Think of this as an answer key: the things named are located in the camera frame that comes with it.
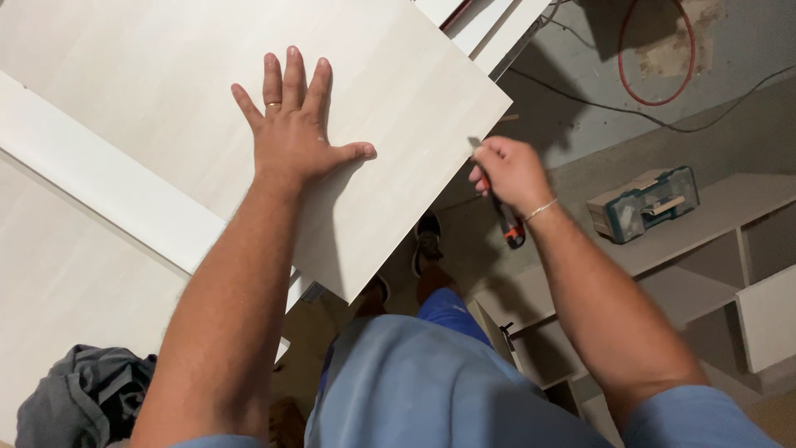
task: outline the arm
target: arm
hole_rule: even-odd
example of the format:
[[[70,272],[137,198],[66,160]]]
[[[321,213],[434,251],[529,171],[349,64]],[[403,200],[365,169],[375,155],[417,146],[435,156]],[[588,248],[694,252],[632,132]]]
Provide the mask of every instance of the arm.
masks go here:
[[[164,447],[211,434],[267,442],[271,370],[308,185],[353,159],[368,143],[331,147],[321,126],[331,68],[322,58],[302,97],[304,66],[287,50],[265,56],[265,116],[238,85],[235,97],[254,133],[255,176],[224,233],[188,282],[171,318],[133,447]]]
[[[504,137],[484,141],[474,159],[495,194],[523,216],[553,194],[536,152]],[[481,178],[481,168],[470,181]],[[478,182],[478,191],[484,186]],[[708,384],[697,359],[663,313],[558,204],[528,222],[561,328],[605,392],[620,430],[645,399],[684,384]]]

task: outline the blue shirt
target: blue shirt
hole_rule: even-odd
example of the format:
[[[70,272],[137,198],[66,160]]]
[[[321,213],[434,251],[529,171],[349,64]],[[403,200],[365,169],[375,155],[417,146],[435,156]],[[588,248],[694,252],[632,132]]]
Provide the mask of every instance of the blue shirt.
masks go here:
[[[610,447],[484,343],[409,316],[353,321],[338,339],[306,446]],[[723,392],[682,386],[647,399],[622,434],[630,447],[777,446]],[[218,435],[179,448],[253,448]]]

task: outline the finger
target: finger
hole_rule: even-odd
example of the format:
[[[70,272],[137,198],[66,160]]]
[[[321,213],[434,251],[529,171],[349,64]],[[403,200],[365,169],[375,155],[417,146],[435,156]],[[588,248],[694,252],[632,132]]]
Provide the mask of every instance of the finger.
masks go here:
[[[481,142],[482,146],[497,152],[502,157],[506,157],[507,155],[511,154],[514,148],[523,144],[524,143],[522,142],[518,142],[504,136],[492,136],[488,139],[484,139],[484,141]]]
[[[338,164],[370,159],[376,155],[376,148],[367,142],[356,142],[345,146],[332,147],[332,151],[334,151]]]
[[[479,146],[473,153],[473,159],[487,174],[493,174],[504,163],[503,158],[487,146]]]
[[[252,103],[252,98],[249,97],[243,87],[240,87],[240,84],[232,85],[232,96],[235,98],[235,102],[238,103],[240,111],[244,113],[249,126],[255,131],[259,127],[260,120],[263,119],[263,114],[259,113],[257,107]]]
[[[273,53],[268,53],[263,59],[265,75],[263,76],[263,102],[265,102],[265,115],[279,112],[282,105],[282,68],[279,59]]]
[[[304,60],[295,45],[287,47],[285,77],[282,80],[282,110],[301,108],[304,86]]]
[[[332,77],[332,68],[329,61],[322,57],[318,59],[315,66],[315,74],[312,75],[310,87],[306,90],[304,105],[301,107],[303,112],[312,116],[320,116],[326,105],[326,98],[329,95],[329,81]]]
[[[467,176],[467,180],[469,180],[472,183],[476,183],[479,180],[481,180],[481,177],[483,177],[483,175],[484,171],[481,169],[480,166],[476,165],[473,167],[473,170],[470,171],[470,175]]]

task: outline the shoe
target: shoe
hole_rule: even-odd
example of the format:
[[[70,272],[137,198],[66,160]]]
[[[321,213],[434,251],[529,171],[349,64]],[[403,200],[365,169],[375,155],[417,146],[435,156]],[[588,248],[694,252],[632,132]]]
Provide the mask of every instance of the shoe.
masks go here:
[[[420,274],[423,273],[420,268],[420,257],[425,258],[426,261],[438,261],[443,257],[443,253],[439,251],[439,239],[441,237],[442,227],[439,224],[437,215],[431,210],[426,210],[426,213],[415,224],[417,247],[415,248],[415,254],[412,255],[412,273],[416,277],[420,277]]]
[[[361,294],[365,294],[369,290],[373,288],[378,288],[381,293],[381,303],[385,304],[389,300],[390,296],[392,295],[392,290],[390,289],[390,284],[381,276],[380,273],[376,273],[373,278],[370,279],[365,288],[362,289]]]

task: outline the red cable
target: red cable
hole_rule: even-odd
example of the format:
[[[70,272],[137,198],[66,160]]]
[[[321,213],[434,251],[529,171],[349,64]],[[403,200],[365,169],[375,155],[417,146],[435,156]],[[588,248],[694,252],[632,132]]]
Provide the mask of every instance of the red cable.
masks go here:
[[[683,85],[681,85],[680,88],[674,93],[674,95],[670,96],[669,98],[657,102],[650,102],[647,100],[643,100],[640,96],[636,95],[632,90],[630,90],[630,85],[627,84],[627,79],[625,78],[625,67],[624,64],[622,63],[622,51],[624,50],[623,46],[625,41],[625,30],[627,29],[627,23],[630,22],[630,16],[633,15],[633,9],[635,9],[638,0],[633,0],[633,2],[630,4],[630,8],[627,10],[627,15],[625,16],[625,20],[624,22],[622,22],[622,28],[619,29],[619,54],[618,54],[619,78],[622,79],[622,85],[625,86],[625,90],[630,94],[630,96],[632,96],[634,100],[638,101],[641,104],[644,104],[645,106],[662,106],[663,104],[670,103],[672,100],[680,96],[680,94],[683,93],[683,90],[685,90],[685,86],[691,80],[691,75],[693,74],[694,71],[694,60],[696,59],[697,55],[697,44],[694,41],[694,30],[691,27],[691,21],[689,20],[689,16],[685,13],[685,10],[683,9],[683,5],[681,5],[678,0],[672,0],[672,2],[680,11],[680,15],[683,17],[683,20],[685,20],[685,28],[689,32],[689,41],[691,41],[691,61],[689,62],[689,72],[688,74],[685,75],[685,81],[683,81]]]

